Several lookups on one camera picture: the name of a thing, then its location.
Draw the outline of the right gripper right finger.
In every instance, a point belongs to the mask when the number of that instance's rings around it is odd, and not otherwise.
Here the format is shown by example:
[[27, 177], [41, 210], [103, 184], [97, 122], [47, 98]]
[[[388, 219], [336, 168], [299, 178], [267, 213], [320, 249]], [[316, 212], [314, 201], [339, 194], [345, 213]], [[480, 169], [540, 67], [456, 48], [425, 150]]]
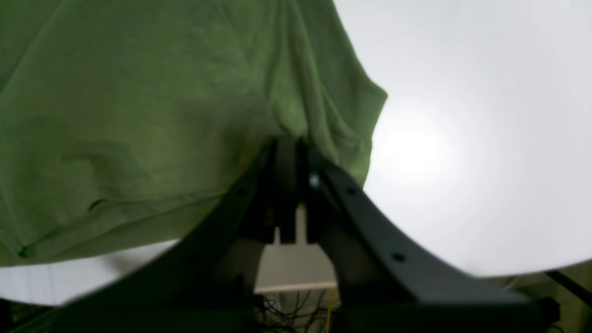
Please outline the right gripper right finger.
[[534, 301], [438, 259], [394, 226], [342, 168], [298, 142], [307, 241], [333, 265], [335, 333], [544, 333], [560, 304]]

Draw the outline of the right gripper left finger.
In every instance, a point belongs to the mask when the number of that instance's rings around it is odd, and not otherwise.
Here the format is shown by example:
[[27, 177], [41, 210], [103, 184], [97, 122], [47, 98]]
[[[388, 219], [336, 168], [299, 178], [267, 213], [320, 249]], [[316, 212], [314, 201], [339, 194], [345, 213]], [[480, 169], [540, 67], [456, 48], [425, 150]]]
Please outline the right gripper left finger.
[[273, 139], [215, 209], [151, 263], [61, 308], [53, 333], [259, 333], [266, 245], [296, 242], [296, 141]]

